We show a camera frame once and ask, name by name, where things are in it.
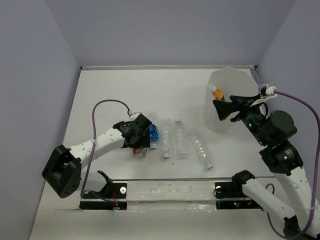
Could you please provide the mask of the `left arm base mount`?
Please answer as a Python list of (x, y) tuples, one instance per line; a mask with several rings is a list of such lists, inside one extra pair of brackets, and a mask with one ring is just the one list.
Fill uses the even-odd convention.
[(81, 210), (122, 211), (127, 209), (127, 182), (107, 183), (100, 191), (87, 191), (79, 203)]

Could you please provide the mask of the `orange juice bottle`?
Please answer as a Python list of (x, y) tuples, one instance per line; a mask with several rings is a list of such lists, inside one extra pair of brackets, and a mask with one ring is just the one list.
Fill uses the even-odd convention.
[(218, 89), (215, 85), (211, 85), (209, 87), (209, 90), (216, 100), (219, 100), (219, 101), (225, 100), (223, 91), (221, 89)]

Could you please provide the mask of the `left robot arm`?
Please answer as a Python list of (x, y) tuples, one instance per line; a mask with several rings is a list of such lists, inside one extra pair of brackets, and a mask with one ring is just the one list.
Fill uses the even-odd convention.
[(61, 199), (67, 198), (84, 185), (87, 177), (82, 170), (94, 160), (117, 149), (148, 148), (151, 125), (147, 117), (138, 114), (134, 120), (118, 122), (79, 145), (67, 148), (61, 144), (52, 151), (41, 175)]

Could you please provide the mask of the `red cap bottle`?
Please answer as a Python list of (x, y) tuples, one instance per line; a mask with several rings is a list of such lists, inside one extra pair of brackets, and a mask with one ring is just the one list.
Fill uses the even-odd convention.
[(134, 158), (142, 159), (142, 158), (145, 158), (145, 157), (146, 157), (147, 151), (148, 151), (148, 149), (145, 148), (145, 147), (134, 148), (134, 149), (132, 150), (132, 156), (133, 156)]

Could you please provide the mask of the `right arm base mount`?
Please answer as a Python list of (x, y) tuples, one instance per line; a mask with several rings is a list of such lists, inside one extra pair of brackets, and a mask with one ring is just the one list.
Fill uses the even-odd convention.
[(217, 210), (262, 210), (252, 198), (243, 194), (242, 190), (233, 189), (231, 181), (218, 181), (214, 183), (213, 195), (216, 198)]

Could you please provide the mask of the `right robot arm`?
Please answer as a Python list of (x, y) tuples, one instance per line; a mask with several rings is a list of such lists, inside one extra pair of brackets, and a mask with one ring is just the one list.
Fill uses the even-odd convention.
[(213, 191), (219, 200), (232, 197), (250, 198), (266, 212), (268, 219), (283, 225), (279, 234), (285, 240), (317, 240), (320, 237), (320, 204), (316, 198), (317, 183), (309, 183), (303, 160), (289, 139), (297, 133), (293, 118), (285, 111), (276, 110), (264, 115), (260, 106), (279, 94), (256, 96), (232, 95), (229, 101), (214, 100), (220, 120), (232, 113), (232, 122), (241, 121), (262, 146), (260, 156), (282, 186), (289, 204), (279, 200), (273, 191), (261, 186), (248, 170), (232, 176), (229, 182), (218, 182)]

